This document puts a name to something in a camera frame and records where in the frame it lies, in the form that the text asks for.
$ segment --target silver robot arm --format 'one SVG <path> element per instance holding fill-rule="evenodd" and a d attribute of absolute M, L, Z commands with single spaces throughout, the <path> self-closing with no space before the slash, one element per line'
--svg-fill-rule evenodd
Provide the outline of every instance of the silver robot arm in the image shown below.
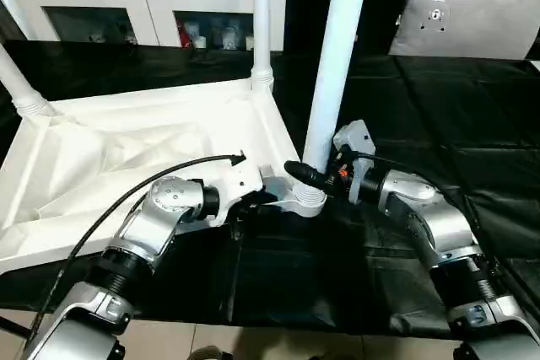
<path fill-rule="evenodd" d="M 209 186 L 174 176 L 156 180 L 22 358 L 123 359 L 125 350 L 116 337 L 127 328 L 141 286 L 150 282 L 174 236 L 221 225 L 236 202 L 261 188 L 257 167 L 247 161 Z"/>
<path fill-rule="evenodd" d="M 346 146 L 375 153 L 363 121 L 345 126 L 334 144 L 337 150 Z M 464 340 L 454 357 L 540 358 L 536 323 L 494 276 L 462 212 L 422 177 L 392 169 L 377 171 L 368 159 L 355 159 L 353 167 L 348 199 L 376 204 L 409 235 L 446 306 L 452 331 Z"/>

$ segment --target table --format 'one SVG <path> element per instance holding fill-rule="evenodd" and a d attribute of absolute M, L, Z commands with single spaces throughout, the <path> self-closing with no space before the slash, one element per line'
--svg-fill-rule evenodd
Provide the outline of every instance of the table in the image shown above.
<path fill-rule="evenodd" d="M 13 41 L 6 45 L 48 99 L 249 76 L 251 55 L 140 46 Z M 275 55 L 274 97 L 301 152 L 316 56 Z M 362 118 L 383 156 L 428 172 L 477 207 L 498 253 L 540 292 L 540 101 L 528 62 L 354 56 L 338 125 Z M 18 117 L 0 99 L 8 150 Z M 428 274 L 395 227 L 370 207 L 330 201 L 316 219 L 283 214 L 180 237 L 138 317 L 279 325 L 354 334 L 450 337 Z M 77 260 L 62 287 L 84 276 Z M 0 307 L 38 308 L 58 263 L 0 277 Z"/>

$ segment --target white pole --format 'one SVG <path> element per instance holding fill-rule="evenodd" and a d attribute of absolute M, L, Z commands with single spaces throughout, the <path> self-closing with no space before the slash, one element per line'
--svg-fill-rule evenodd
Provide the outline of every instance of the white pole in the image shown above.
<path fill-rule="evenodd" d="M 21 116 L 52 116 L 54 114 L 49 103 L 30 86 L 23 73 L 1 45 L 0 81 L 11 94 L 13 104 Z"/>
<path fill-rule="evenodd" d="M 330 1 L 303 157 L 305 163 L 322 173 L 327 170 L 363 2 Z M 307 185 L 295 187 L 294 194 L 300 204 L 313 206 L 318 201 L 321 209 L 324 205 L 324 193 Z"/>
<path fill-rule="evenodd" d="M 254 0 L 253 35 L 255 37 L 254 64 L 251 82 L 254 90 L 273 85 L 270 66 L 270 0 Z"/>
<path fill-rule="evenodd" d="M 34 30 L 28 24 L 23 11 L 15 0 L 2 0 L 3 5 L 13 17 L 13 20 L 18 25 L 27 40 L 37 40 Z"/>

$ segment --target cabinet door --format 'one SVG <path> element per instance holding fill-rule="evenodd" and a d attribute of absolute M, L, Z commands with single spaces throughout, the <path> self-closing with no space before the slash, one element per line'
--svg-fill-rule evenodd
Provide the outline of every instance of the cabinet door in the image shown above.
<path fill-rule="evenodd" d="M 147 0 L 159 44 L 250 50 L 253 0 Z M 270 0 L 270 47 L 284 48 L 285 1 Z M 197 43 L 197 38 L 204 41 Z"/>
<path fill-rule="evenodd" d="M 17 1 L 37 40 L 158 45 L 146 0 Z"/>

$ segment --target gray pillow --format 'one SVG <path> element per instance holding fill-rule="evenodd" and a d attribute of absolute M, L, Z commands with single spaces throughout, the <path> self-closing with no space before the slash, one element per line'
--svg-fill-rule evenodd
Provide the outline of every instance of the gray pillow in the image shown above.
<path fill-rule="evenodd" d="M 408 0 L 391 55 L 524 59 L 540 0 Z"/>

